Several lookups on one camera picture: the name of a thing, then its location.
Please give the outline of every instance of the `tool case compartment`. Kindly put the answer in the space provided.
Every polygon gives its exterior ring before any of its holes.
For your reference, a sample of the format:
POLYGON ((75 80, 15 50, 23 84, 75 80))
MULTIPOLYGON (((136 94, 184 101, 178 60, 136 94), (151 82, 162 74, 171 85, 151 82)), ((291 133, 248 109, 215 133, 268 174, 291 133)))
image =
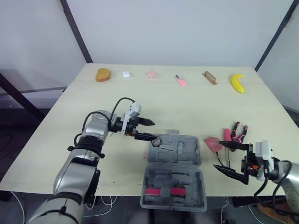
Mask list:
POLYGON ((156 134, 158 147, 149 145, 140 205, 147 209, 205 212, 206 193, 195 136, 156 134))

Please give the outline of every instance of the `white eraser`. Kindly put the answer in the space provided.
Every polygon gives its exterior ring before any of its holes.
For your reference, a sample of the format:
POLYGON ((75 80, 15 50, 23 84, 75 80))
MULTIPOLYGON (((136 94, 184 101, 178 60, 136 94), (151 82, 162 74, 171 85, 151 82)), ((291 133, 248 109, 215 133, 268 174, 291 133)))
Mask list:
POLYGON ((128 78, 131 76, 131 74, 128 72, 128 71, 123 71, 122 72, 122 75, 125 77, 125 78, 128 78))

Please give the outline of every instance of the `bread slice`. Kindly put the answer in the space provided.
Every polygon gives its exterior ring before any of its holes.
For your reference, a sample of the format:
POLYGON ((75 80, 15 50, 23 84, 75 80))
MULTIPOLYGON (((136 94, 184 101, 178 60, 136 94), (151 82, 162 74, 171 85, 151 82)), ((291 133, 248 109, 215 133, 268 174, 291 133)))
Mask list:
POLYGON ((110 79, 110 70, 108 69, 99 69, 98 73, 95 77, 95 80, 97 80, 97 82, 105 82, 108 79, 110 79))

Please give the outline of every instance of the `pink pliers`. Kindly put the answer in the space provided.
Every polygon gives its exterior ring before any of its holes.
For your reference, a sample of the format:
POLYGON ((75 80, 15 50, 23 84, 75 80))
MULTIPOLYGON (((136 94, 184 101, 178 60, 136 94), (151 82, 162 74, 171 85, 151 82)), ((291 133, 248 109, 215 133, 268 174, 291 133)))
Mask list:
POLYGON ((230 135, 232 141, 237 141, 237 142, 240 142, 242 143, 244 141, 244 138, 246 136, 246 133, 247 133, 247 125, 244 126, 244 130, 243 130, 243 133, 237 137, 237 128, 238 126, 240 125, 240 122, 238 121, 235 126, 233 127, 233 130, 232 130, 232 133, 230 135))

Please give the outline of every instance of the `toy banana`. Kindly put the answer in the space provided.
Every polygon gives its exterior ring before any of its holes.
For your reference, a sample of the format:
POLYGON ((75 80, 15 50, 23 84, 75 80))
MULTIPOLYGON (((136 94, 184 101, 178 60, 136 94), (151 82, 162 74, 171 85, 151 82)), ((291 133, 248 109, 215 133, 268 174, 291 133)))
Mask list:
POLYGON ((233 87, 239 93, 245 93, 245 88, 242 86, 242 84, 239 81, 239 78, 242 78, 242 77, 245 77, 245 76, 241 75, 241 74, 233 74, 232 77, 231 77, 231 79, 230 79, 233 87))

